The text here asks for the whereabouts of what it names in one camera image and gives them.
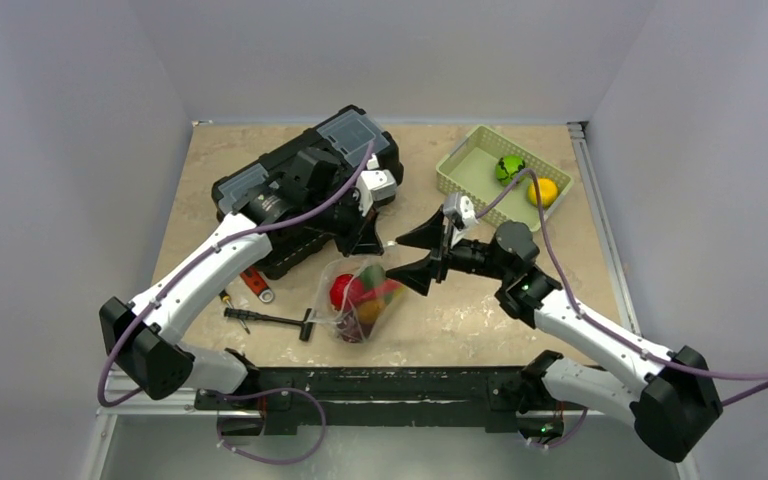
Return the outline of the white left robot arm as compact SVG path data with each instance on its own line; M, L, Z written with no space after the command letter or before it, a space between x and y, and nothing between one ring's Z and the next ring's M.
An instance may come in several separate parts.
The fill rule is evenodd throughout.
M377 209L397 188L371 149L356 166L317 148L299 151L289 166L251 187L164 278L129 301L112 297L102 305L107 359L99 404L114 407L139 393L160 400L187 387L217 393L235 409L252 405L258 395L253 366L234 350L186 345L194 320L298 228L333 237L345 256L382 254Z

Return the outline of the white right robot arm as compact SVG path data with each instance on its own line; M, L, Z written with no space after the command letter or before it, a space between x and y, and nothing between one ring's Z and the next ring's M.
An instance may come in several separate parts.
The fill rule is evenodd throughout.
M587 367L561 355L541 355L521 381L529 404L544 407L555 399L596 410L630 425L663 459L684 461L723 412L704 356L689 346L674 351L655 344L577 301L537 265L540 249L525 224L506 221L489 242L464 239L468 226L438 210L396 239L426 256L388 270L387 277L420 295L451 270L499 281L494 296L509 317L597 363Z

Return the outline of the green toy pepper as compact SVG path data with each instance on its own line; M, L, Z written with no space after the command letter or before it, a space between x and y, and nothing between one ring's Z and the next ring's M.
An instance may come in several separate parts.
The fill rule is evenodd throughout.
M385 268L378 263L370 264L360 272L358 279L364 292L373 290L387 280Z

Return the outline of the clear zip top bag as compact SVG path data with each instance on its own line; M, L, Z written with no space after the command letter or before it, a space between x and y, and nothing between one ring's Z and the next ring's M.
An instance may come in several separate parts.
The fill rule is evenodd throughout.
M400 260L389 241L381 255L338 258L319 274L310 319L332 329L347 343L369 341L376 327L395 311L408 289L387 277Z

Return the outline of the red toy apple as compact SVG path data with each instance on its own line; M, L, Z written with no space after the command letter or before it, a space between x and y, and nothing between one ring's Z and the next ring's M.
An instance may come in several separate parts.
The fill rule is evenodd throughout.
M362 293L363 286L357 277L341 274L334 279L329 289L329 301L335 311L342 311L347 305L353 304Z

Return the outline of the dark red toy fruit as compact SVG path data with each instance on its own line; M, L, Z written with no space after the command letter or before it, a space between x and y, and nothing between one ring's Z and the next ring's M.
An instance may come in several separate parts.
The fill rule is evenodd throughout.
M341 313L336 330L339 338L344 342L362 343L365 340L363 329L353 310Z

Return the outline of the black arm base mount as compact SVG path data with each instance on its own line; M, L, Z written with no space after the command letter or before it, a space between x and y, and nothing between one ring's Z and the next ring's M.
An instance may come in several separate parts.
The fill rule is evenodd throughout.
M223 432L293 435L301 426L481 428L549 442L574 425L581 408L538 384L554 360L527 367L261 367L240 391L204 388L194 406L230 420Z

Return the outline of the orange toy fruit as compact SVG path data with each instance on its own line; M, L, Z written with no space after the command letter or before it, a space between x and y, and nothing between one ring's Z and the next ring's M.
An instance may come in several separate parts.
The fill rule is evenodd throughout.
M383 299L372 299L359 304L355 308L357 320L360 325L372 327L387 307Z

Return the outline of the red toy chili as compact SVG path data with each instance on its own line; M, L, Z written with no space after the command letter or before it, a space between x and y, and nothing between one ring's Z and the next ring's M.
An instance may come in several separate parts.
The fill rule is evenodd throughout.
M387 303L392 300L392 297L399 294L404 290L404 286L395 280L387 279L377 288L366 291L356 298L355 303L360 304L372 299L383 299Z

